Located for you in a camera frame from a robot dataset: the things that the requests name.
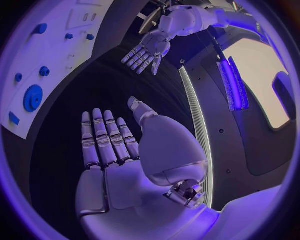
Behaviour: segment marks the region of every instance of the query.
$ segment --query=window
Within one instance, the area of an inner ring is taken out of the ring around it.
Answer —
[[[241,78],[255,94],[271,126],[277,129],[285,124],[289,117],[272,88],[272,81],[278,72],[287,70],[272,47],[244,38],[224,50],[224,54],[226,58],[233,57]]]

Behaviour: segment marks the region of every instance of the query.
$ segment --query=robotic arm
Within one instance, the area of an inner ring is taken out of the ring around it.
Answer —
[[[158,29],[147,33],[140,44],[121,60],[123,64],[128,61],[127,66],[137,69],[137,74],[153,62],[151,71],[156,75],[162,58],[170,50],[170,40],[206,30],[209,26],[241,28],[259,35],[262,42],[269,44],[264,31],[252,16],[193,5],[172,6],[168,10],[170,15],[161,17]]]

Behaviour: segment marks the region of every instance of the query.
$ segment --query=robot finger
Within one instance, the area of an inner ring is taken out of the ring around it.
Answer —
[[[149,55],[146,53],[143,56],[141,56],[141,58],[139,60],[137,60],[132,66],[131,69],[132,70],[136,70],[138,68],[139,65],[141,65],[147,58],[149,57]]]
[[[93,137],[91,117],[87,111],[82,114],[81,118],[81,143],[85,168],[90,169],[94,165],[100,166]]]
[[[161,61],[162,61],[162,56],[161,55],[156,57],[153,60],[152,69],[151,69],[151,72],[152,72],[153,75],[156,75],[158,73],[158,69],[160,67]]]
[[[103,166],[106,168],[110,164],[116,163],[118,159],[113,149],[110,137],[108,136],[108,132],[105,128],[102,113],[99,108],[95,108],[92,111],[92,118],[101,161]]]
[[[134,49],[132,49],[122,60],[121,63],[126,63],[129,59],[131,59],[138,51],[142,49],[141,45],[137,45]]]
[[[140,66],[140,68],[136,71],[136,73],[137,73],[137,74],[141,74],[142,71],[144,71],[145,68],[148,67],[148,65],[149,65],[150,63],[152,63],[153,59],[154,59],[153,56],[149,56],[149,57],[147,58],[147,60],[146,60],[146,61]]]
[[[133,58],[127,63],[128,67],[131,67],[140,57],[142,57],[146,53],[145,49],[139,51]]]
[[[129,151],[132,160],[140,159],[139,155],[139,144],[134,138],[132,132],[126,125],[126,122],[123,118],[118,118],[116,121],[117,126],[120,128],[121,135],[125,141],[126,147]]]
[[[114,116],[110,110],[106,110],[104,112],[104,120],[106,123],[106,129],[110,137],[110,141],[116,152],[118,161],[119,163],[124,163],[126,160],[130,159],[130,155],[125,146],[123,137],[121,136],[118,126],[116,125]]]

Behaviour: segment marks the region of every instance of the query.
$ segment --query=purple light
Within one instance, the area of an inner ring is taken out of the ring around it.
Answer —
[[[235,79],[235,75],[228,63],[227,60],[223,60],[222,62],[222,65],[224,67],[224,70],[226,71],[226,74],[227,74],[227,78],[229,80],[229,83],[230,83],[230,87],[231,87],[231,90],[232,90],[232,95],[233,95],[233,100],[234,100],[234,105],[235,107],[240,110],[242,109],[242,99],[241,99],[241,96],[240,96],[240,91],[239,91],[239,87],[237,85],[237,82],[236,82],[236,79]]]

